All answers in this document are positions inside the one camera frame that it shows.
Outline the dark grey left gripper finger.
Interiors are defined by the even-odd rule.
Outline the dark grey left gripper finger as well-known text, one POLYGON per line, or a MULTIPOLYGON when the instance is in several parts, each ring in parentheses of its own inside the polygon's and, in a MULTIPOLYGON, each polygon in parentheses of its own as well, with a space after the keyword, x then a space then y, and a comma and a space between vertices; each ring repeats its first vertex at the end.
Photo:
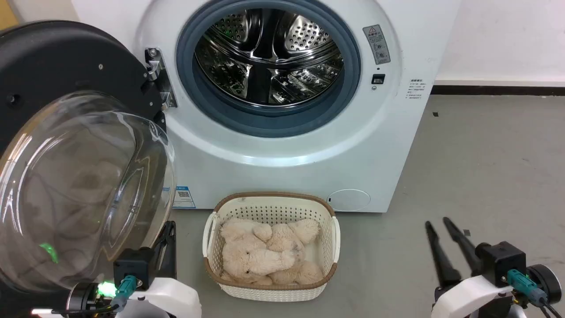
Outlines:
POLYGON ((165 230, 161 230, 161 233, 157 236, 152 250, 154 252, 153 259, 151 260, 151 270, 153 277, 159 276, 159 271, 161 270, 161 265, 163 261, 163 254, 167 247, 167 234, 165 230))
POLYGON ((177 278, 177 245, 176 222, 167 221, 165 227, 165 274, 167 277, 177 278))

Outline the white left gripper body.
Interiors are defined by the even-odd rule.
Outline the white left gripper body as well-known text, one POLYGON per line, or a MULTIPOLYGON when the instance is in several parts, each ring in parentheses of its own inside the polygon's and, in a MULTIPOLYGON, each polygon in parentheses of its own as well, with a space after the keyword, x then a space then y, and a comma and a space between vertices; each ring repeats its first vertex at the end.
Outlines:
POLYGON ((136 291, 116 318, 202 318, 198 292, 173 278, 157 277, 136 291))

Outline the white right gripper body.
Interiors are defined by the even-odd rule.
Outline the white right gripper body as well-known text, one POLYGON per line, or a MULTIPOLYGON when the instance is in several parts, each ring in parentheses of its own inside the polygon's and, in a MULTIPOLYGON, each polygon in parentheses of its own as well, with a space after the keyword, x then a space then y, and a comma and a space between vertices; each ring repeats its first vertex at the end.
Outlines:
POLYGON ((484 276, 463 280, 438 298, 431 311, 431 318, 464 318, 488 302, 508 294, 511 286, 496 287, 484 276))

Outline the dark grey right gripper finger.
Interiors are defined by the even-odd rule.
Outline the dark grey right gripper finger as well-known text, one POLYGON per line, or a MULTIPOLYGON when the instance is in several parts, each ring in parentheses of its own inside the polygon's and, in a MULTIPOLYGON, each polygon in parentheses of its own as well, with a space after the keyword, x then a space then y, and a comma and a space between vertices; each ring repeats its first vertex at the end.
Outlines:
POLYGON ((438 278, 439 288, 448 288, 460 283, 461 275, 459 271, 453 267, 445 254, 440 245, 438 234, 430 221, 426 221, 425 228, 438 278))
POLYGON ((456 242, 461 249, 462 254, 468 263, 471 276, 478 276, 482 273, 482 261, 475 254, 475 245, 464 235, 464 233, 456 226, 456 224, 448 217, 443 217, 444 225, 452 240, 456 242))

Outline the white front-load washing machine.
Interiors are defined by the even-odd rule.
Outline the white front-load washing machine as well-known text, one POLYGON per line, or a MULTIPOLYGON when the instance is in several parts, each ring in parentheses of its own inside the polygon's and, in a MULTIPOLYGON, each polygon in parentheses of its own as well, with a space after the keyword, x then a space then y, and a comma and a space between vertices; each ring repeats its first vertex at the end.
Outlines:
POLYGON ((72 0, 80 22, 104 30, 140 61, 162 51, 178 107, 165 110, 177 155, 176 181, 196 208, 235 193, 285 192, 326 201, 341 189, 369 194, 361 212, 389 209, 421 122, 462 0, 322 0, 345 19, 361 54, 359 86, 345 110, 309 133, 283 138, 245 135, 204 115, 185 92, 176 67, 178 36, 210 0, 72 0), (377 65, 363 28, 379 24, 389 63, 377 65), (372 85, 373 74, 385 74, 372 85))

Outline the black round glass washer door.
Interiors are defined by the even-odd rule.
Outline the black round glass washer door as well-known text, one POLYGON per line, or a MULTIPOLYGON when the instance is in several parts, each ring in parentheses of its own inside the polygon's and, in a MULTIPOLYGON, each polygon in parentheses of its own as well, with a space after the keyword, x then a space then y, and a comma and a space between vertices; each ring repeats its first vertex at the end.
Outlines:
POLYGON ((0 284, 113 279, 168 219, 174 153, 141 62, 87 24, 0 31, 0 284))

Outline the metal door hinge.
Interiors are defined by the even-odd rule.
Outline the metal door hinge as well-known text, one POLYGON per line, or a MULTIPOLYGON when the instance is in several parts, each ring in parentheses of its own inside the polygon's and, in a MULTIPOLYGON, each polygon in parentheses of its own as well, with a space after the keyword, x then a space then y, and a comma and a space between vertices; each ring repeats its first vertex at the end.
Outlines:
POLYGON ((158 48, 146 48, 145 58, 148 71, 147 76, 155 84, 161 95, 162 110, 178 107, 162 51, 158 48))

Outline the blue white energy label sticker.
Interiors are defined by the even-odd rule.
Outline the blue white energy label sticker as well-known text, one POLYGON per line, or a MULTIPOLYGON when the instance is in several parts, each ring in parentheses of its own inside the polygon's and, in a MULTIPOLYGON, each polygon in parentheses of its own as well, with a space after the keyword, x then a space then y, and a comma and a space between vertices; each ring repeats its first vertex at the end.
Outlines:
POLYGON ((176 186, 172 207, 175 209, 196 209, 196 204, 188 187, 176 186))

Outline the beige plush teddy bear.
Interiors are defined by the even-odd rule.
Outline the beige plush teddy bear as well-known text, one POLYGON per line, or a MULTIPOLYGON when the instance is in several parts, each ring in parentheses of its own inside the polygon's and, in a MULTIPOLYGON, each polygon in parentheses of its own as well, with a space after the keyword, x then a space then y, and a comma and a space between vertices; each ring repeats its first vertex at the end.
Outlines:
POLYGON ((320 267, 305 258, 305 248, 316 240, 319 223, 304 219, 268 225, 232 218, 220 230, 221 278, 241 284, 314 284, 323 279, 320 267))

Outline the round white filter cover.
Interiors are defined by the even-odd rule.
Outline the round white filter cover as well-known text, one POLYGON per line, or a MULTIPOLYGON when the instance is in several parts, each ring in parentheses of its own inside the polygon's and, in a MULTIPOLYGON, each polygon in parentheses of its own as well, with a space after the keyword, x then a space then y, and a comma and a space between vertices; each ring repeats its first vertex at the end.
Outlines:
POLYGON ((368 193, 358 189, 341 189, 328 195, 327 203, 338 212, 358 212, 370 204, 368 193))

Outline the white plastic laundry basket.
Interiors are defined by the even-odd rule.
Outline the white plastic laundry basket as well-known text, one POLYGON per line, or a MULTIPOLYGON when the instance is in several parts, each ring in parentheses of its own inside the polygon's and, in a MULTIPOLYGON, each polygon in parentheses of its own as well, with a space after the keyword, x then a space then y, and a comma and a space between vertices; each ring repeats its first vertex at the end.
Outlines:
POLYGON ((337 270, 341 233, 335 212, 318 197, 296 193, 237 193, 225 197, 208 216, 204 226, 202 253, 210 278, 226 294, 242 299, 265 302, 302 302, 321 294, 337 270), (278 225, 292 221, 313 220, 320 233, 305 245, 305 258, 321 269, 322 277, 311 284, 259 285, 236 283, 221 278, 225 239, 220 237, 222 225, 233 217, 278 225))

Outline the grey warning sticker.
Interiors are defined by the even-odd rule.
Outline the grey warning sticker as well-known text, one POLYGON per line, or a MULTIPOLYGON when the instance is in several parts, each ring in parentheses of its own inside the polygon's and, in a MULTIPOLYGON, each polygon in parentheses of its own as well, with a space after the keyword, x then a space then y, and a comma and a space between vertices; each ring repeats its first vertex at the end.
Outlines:
POLYGON ((366 26, 363 28, 363 32, 369 42, 375 63, 377 65, 389 63, 391 61, 389 48, 380 25, 366 26))

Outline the stainless steel washer drum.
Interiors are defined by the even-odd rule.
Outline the stainless steel washer drum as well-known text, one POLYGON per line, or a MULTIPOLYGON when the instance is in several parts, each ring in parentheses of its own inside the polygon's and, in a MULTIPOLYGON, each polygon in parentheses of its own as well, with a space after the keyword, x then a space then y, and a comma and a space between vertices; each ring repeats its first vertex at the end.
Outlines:
POLYGON ((194 51, 214 87, 255 107, 294 107, 329 90, 343 57, 317 22, 294 12, 253 8, 214 22, 194 51))

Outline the black wall baseboard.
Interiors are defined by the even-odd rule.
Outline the black wall baseboard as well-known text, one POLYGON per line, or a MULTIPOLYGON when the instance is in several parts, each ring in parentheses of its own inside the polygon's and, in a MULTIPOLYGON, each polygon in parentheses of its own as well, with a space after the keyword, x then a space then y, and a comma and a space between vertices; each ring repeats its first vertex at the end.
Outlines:
POLYGON ((500 85, 434 85, 431 95, 454 96, 563 96, 565 87, 500 85))

